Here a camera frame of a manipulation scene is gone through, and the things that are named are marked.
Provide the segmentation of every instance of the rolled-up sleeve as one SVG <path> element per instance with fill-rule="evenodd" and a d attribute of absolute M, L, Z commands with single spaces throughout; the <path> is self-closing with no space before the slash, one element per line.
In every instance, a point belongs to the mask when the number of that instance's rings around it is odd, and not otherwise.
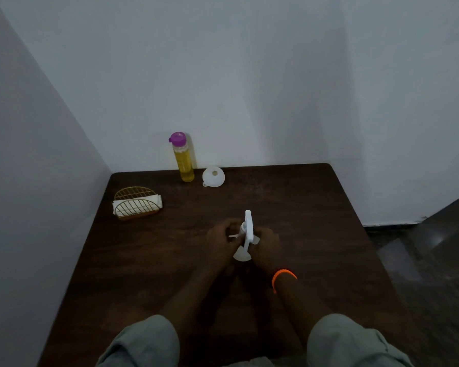
<path fill-rule="evenodd" d="M 413 367 L 408 356 L 389 345 L 379 331 L 342 314 L 320 319 L 309 334 L 306 349 L 310 366 Z"/>
<path fill-rule="evenodd" d="M 99 358 L 101 367 L 176 367 L 180 344 L 175 328 L 156 315 L 126 327 Z"/>

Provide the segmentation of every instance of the purple cap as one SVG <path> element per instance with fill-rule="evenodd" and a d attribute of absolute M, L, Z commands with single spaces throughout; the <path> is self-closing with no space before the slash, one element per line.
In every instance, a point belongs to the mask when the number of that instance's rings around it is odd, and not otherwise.
<path fill-rule="evenodd" d="M 168 141 L 176 147 L 183 147 L 185 144 L 187 144 L 185 134 L 180 131 L 173 133 L 172 136 L 168 138 Z"/>

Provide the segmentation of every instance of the person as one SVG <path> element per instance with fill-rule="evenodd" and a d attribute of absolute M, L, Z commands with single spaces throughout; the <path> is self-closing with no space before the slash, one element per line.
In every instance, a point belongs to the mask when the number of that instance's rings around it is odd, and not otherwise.
<path fill-rule="evenodd" d="M 244 236 L 228 241 L 228 230 L 238 231 L 239 219 L 226 219 L 207 234 L 206 258 L 184 287 L 158 315 L 126 327 L 99 358 L 101 367 L 173 367 L 179 362 L 180 341 L 209 288 L 233 260 Z M 408 356 L 389 345 L 377 330 L 365 329 L 342 314 L 333 314 L 318 297 L 300 284 L 291 271 L 281 271 L 279 236 L 269 228 L 256 228 L 258 245 L 248 251 L 255 265 L 274 277 L 274 289 L 306 349 L 310 366 L 412 366 Z M 273 366 L 266 357 L 231 364 L 236 366 Z"/>

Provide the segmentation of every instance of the oil bottle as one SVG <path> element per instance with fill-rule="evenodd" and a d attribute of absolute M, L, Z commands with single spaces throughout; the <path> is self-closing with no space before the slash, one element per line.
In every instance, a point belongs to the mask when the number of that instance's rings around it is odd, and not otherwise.
<path fill-rule="evenodd" d="M 194 169 L 192 168 L 185 134 L 183 132 L 173 133 L 168 141 L 172 143 L 173 153 L 175 153 L 175 159 L 177 160 L 182 180 L 185 182 L 194 180 Z"/>

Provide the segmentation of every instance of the wooden table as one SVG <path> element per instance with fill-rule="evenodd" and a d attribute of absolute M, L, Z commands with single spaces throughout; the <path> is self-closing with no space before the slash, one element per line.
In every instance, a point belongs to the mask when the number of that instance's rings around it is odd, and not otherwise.
<path fill-rule="evenodd" d="M 219 188 L 177 171 L 110 178 L 43 352 L 40 366 L 94 365 L 124 327 L 156 314 L 198 265 L 209 228 L 244 217 L 280 234 L 285 259 L 302 283 L 337 313 L 380 330 L 408 352 L 408 311 L 328 164 L 226 168 Z M 121 222 L 115 192 L 147 186 L 160 213 Z M 236 263 L 215 283 L 180 365 L 218 366 L 302 353 L 282 305 L 252 263 Z"/>

